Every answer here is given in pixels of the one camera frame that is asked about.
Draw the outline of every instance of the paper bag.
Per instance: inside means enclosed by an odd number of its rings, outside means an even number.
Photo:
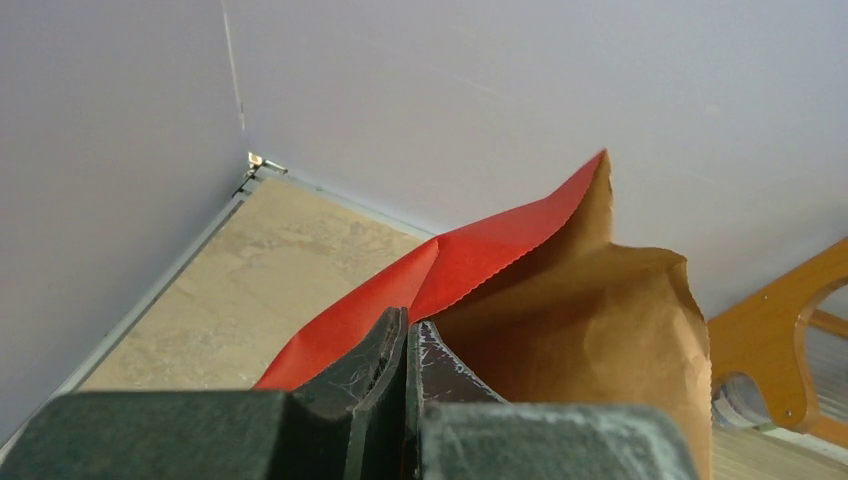
[[[610,243],[609,175],[601,152],[548,197],[426,242],[307,324],[257,387],[296,388],[407,307],[508,400],[660,408],[709,479],[707,328],[685,259]]]

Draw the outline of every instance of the wooden furniture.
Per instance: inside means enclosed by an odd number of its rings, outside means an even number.
[[[843,238],[711,320],[713,388],[748,375],[775,425],[848,448],[848,424],[821,414],[804,342],[809,325],[848,339],[848,320],[817,310],[846,284]]]

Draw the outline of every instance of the gray wall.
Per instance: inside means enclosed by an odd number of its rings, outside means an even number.
[[[226,2],[248,140],[441,231],[610,148],[708,315],[848,234],[848,2]]]
[[[238,186],[232,83],[217,1],[0,3],[0,444]]]

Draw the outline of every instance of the brown paper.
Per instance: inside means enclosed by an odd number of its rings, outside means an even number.
[[[448,346],[507,400],[665,411],[709,479],[709,343],[686,259],[610,242],[609,174],[605,158],[560,232],[436,323]]]

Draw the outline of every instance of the floor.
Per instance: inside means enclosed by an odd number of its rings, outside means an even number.
[[[422,241],[267,179],[81,388],[249,388],[302,325]],[[846,466],[757,433],[714,438],[719,480],[848,478]]]

